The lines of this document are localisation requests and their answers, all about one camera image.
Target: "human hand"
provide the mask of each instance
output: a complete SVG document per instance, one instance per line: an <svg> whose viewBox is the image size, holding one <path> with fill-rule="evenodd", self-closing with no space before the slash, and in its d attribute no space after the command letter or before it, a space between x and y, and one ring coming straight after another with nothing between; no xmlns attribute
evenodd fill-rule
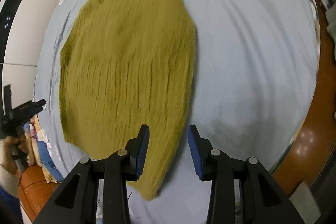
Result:
<svg viewBox="0 0 336 224"><path fill-rule="evenodd" d="M18 145L18 148L22 150L25 153L28 153L28 145L27 140L25 136L25 131L22 127L16 128L17 135L20 136L19 138L15 138L13 136L7 136L2 141L2 161L0 164L11 174L15 175L17 171L17 166L15 164L15 161L12 157L12 145Z"/></svg>

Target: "ribbed fabric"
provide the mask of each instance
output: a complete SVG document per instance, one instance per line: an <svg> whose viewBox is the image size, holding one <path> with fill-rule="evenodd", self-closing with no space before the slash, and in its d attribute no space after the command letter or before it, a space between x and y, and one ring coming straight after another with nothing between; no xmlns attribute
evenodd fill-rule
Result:
<svg viewBox="0 0 336 224"><path fill-rule="evenodd" d="M103 159L149 125L144 172L132 186L151 200L184 127L194 55L182 0L88 0L60 55L65 140Z"/></svg>

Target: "blue cloth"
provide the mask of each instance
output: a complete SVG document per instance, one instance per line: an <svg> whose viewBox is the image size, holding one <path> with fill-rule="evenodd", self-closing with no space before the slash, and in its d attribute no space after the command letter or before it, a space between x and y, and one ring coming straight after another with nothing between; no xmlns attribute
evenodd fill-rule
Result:
<svg viewBox="0 0 336 224"><path fill-rule="evenodd" d="M63 177L56 168L56 166L54 165L53 160L50 158L46 143L43 141L38 141L37 149L39 150L41 161L47 168L47 170L51 173L51 175L55 178L55 180L59 182L62 181Z"/></svg>
<svg viewBox="0 0 336 224"><path fill-rule="evenodd" d="M9 193L7 193L1 186L0 186L0 195L2 195L3 199L5 200L8 207L13 212L13 215L21 222L22 220L22 214L20 210L20 202L19 199L16 197L13 197Z"/></svg>

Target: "sweater sleeve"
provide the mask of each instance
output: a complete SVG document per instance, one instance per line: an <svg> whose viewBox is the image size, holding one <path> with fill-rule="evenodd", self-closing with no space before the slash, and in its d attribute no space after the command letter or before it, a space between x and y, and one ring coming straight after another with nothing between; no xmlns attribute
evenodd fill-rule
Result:
<svg viewBox="0 0 336 224"><path fill-rule="evenodd" d="M0 195L13 212L13 215L21 223L23 223L20 210L20 201L18 199L18 183L19 183L18 177L10 174L0 164Z"/></svg>

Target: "bed sheet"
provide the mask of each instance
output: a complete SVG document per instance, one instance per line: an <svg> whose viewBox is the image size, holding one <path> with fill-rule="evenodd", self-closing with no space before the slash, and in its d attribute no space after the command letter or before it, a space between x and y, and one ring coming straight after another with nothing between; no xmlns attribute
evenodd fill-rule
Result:
<svg viewBox="0 0 336 224"><path fill-rule="evenodd" d="M64 177L87 156L64 141L58 105L60 50L86 1L60 0L37 66L35 100L47 101L39 121ZM318 49L310 1L183 1L197 28L187 124L196 124L202 137L229 156L254 156L271 169L300 128L315 90ZM185 131L157 198L145 202L128 187L132 221L205 223L210 190L211 183L195 174Z"/></svg>

